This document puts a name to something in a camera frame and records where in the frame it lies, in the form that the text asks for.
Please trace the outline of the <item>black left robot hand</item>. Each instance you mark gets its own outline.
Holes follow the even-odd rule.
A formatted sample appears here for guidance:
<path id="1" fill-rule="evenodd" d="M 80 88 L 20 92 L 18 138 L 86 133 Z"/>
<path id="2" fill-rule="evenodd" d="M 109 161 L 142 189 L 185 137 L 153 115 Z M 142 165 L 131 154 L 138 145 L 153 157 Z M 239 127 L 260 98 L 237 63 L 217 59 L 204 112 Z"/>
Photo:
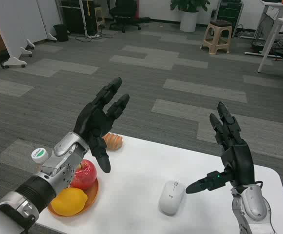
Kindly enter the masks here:
<path id="1" fill-rule="evenodd" d="M 74 127 L 74 133 L 78 134 L 88 144 L 92 155 L 105 173 L 111 171 L 111 165 L 106 152 L 107 144 L 103 137 L 111 130 L 114 121 L 122 115 L 130 96 L 124 94 L 110 106 L 107 112 L 104 112 L 103 109 L 113 99 L 121 84 L 122 79 L 118 77 L 104 86 L 96 95 L 96 98 L 80 112 Z"/>

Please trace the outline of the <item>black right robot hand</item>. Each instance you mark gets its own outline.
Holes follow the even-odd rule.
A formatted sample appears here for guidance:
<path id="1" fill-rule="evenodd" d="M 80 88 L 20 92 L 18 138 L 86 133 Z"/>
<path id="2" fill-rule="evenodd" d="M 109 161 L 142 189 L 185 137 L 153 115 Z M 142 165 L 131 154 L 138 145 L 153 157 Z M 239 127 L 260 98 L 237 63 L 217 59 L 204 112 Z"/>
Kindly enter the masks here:
<path id="1" fill-rule="evenodd" d="M 225 169 L 221 173 L 218 171 L 208 173 L 206 177 L 190 184 L 186 188 L 187 194 L 203 190 L 212 191 L 224 187 L 227 182 L 234 187 L 255 182 L 251 151 L 246 141 L 241 138 L 241 128 L 237 119 L 221 101 L 218 103 L 217 111 L 220 118 L 210 114 L 209 120 L 216 132 L 215 139 L 224 150 L 221 160 Z"/>

